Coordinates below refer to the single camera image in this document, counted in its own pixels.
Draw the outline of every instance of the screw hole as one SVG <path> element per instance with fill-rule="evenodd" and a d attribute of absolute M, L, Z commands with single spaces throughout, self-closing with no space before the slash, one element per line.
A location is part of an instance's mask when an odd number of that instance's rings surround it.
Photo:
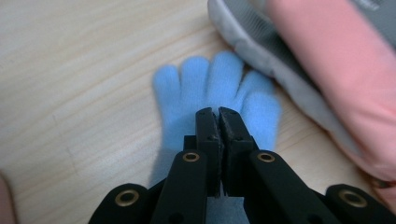
<path fill-rule="evenodd" d="M 189 152 L 183 155 L 184 161 L 198 161 L 199 158 L 199 155 L 195 152 Z"/>
<path fill-rule="evenodd" d="M 116 204 L 120 207 L 126 207 L 137 202 L 139 193 L 134 189 L 127 189 L 116 196 Z"/>
<path fill-rule="evenodd" d="M 261 161 L 265 161 L 265 162 L 273 162 L 275 161 L 275 157 L 269 153 L 260 153 L 259 155 L 257 155 L 257 158 Z"/>
<path fill-rule="evenodd" d="M 174 213 L 171 216 L 169 216 L 169 218 L 168 218 L 168 221 L 171 224 L 179 224 L 179 223 L 182 223 L 183 220 L 184 220 L 184 217 L 180 213 Z"/>
<path fill-rule="evenodd" d="M 359 207 L 359 208 L 363 208 L 365 206 L 367 206 L 367 201 L 361 197 L 359 194 L 351 191 L 351 190 L 347 190 L 347 189 L 343 189 L 338 193 L 338 196 L 347 204 L 354 206 L 354 207 Z"/>

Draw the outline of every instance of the pink cloth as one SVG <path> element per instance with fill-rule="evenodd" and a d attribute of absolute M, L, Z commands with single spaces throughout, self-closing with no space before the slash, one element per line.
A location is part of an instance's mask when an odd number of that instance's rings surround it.
<path fill-rule="evenodd" d="M 347 0 L 268 0 L 266 13 L 354 136 L 361 154 L 340 148 L 368 174 L 396 180 L 392 47 Z M 385 200 L 395 206 L 396 187 L 390 189 Z"/>

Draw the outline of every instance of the tabletop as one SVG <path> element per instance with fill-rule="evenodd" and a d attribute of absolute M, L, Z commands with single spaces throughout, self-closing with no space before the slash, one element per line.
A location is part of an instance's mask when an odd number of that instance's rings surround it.
<path fill-rule="evenodd" d="M 87 223 L 124 183 L 152 186 L 163 64 L 230 49 L 196 0 L 2 0 L 0 172 L 19 223 Z M 323 193 L 364 175 L 280 88 L 279 153 Z"/>

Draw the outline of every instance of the light wood surface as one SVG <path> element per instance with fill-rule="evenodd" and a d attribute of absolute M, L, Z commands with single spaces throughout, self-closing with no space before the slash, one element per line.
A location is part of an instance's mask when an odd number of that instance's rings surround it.
<path fill-rule="evenodd" d="M 149 187 L 161 143 L 153 72 L 228 48 L 206 1 L 0 1 L 0 172 L 18 221 L 87 223 L 116 186 Z M 329 136 L 278 93 L 276 151 L 305 183 L 369 190 Z"/>

